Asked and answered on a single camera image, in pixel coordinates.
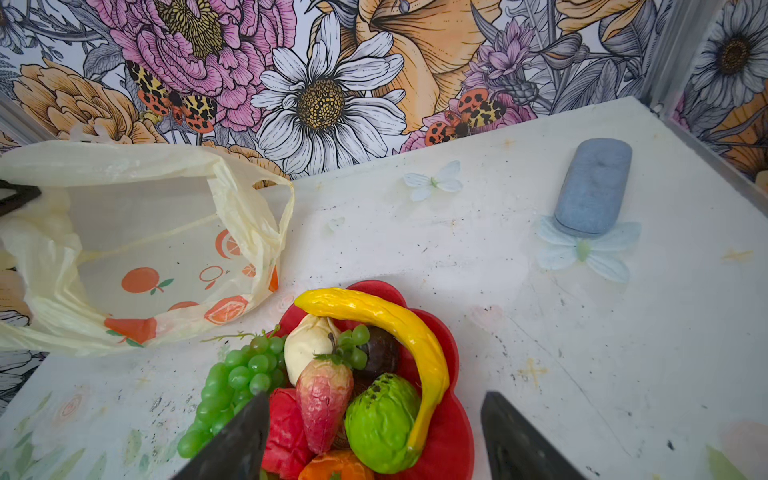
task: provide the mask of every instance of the blue eyeglass case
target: blue eyeglass case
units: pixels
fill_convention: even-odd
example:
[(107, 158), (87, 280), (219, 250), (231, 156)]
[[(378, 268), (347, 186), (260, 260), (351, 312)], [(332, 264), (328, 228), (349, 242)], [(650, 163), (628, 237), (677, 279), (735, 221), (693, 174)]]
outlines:
[(624, 199), (632, 147), (613, 138), (581, 142), (554, 210), (554, 225), (575, 237), (599, 237), (615, 224)]

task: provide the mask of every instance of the red bowl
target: red bowl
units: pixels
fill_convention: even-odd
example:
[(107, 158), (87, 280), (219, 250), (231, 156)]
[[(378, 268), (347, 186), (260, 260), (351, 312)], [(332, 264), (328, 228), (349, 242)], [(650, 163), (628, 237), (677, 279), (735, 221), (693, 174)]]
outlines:
[[(366, 280), (349, 287), (349, 290), (375, 295), (388, 302), (396, 303), (404, 308), (406, 299), (392, 285), (379, 280)], [(436, 316), (424, 310), (410, 309), (435, 334), (440, 342), (445, 361), (448, 363), (450, 385), (442, 402), (435, 410), (429, 423), (427, 443), (421, 458), (413, 467), (394, 475), (377, 475), (377, 478), (394, 478), (396, 480), (424, 480), (425, 478), (454, 478), (456, 480), (471, 480), (475, 467), (475, 440), (469, 419), (461, 402), (453, 392), (458, 380), (458, 348), (451, 331)], [(280, 320), (279, 336), (286, 336), (299, 325), (306, 315), (304, 310), (296, 305), (283, 314)], [(334, 320), (340, 330), (355, 328), (358, 322)], [(421, 392), (419, 371), (411, 353), (400, 346), (400, 367), (397, 374), (411, 382)]]

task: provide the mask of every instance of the white table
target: white table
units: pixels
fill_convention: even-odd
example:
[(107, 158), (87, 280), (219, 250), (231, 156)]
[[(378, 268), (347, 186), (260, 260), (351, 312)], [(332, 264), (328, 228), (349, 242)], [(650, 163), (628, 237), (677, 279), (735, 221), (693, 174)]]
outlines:
[[(620, 221), (643, 232), (621, 255), (628, 285), (583, 264), (535, 264), (538, 218), (553, 211), (575, 148), (593, 137), (634, 150)], [(403, 174), (433, 175), (452, 160), (462, 162), (463, 191), (408, 199)], [(634, 99), (302, 179), (296, 197), (281, 290), (221, 332), (267, 328), (309, 288), (390, 282), (457, 340), (476, 479), (489, 478), (479, 421), (488, 389), (587, 478), (710, 478), (706, 445), (721, 448), (731, 422), (768, 424), (768, 220)], [(0, 465), (15, 478), (8, 460), (26, 447), (12, 447), (34, 430), (33, 460), (59, 447), (59, 468), (84, 449), (69, 478), (86, 478), (102, 453), (103, 478), (170, 476), (184, 463), (173, 441), (207, 369), (242, 345), (198, 340), (49, 358), (0, 418)]]

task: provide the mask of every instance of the dark purple fruit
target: dark purple fruit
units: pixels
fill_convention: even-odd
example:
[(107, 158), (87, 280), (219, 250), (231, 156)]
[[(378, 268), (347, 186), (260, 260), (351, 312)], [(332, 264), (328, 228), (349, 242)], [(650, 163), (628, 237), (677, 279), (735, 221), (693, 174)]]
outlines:
[(368, 343), (358, 348), (368, 355), (368, 363), (362, 370), (355, 370), (361, 378), (374, 379), (382, 373), (394, 373), (400, 365), (400, 343), (391, 333), (378, 326), (368, 326), (371, 334)]

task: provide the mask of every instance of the yellow plastic bag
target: yellow plastic bag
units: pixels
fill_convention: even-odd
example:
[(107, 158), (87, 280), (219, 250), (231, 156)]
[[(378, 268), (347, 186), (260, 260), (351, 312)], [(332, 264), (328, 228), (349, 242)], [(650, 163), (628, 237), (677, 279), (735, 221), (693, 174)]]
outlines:
[[(276, 289), (293, 185), (257, 165), (190, 145), (49, 141), (0, 157), (0, 177), (42, 190), (0, 218), (32, 313), (24, 328), (0, 322), (0, 349), (105, 355), (187, 339)], [(270, 192), (253, 188), (263, 180), (290, 188), (279, 225)]]

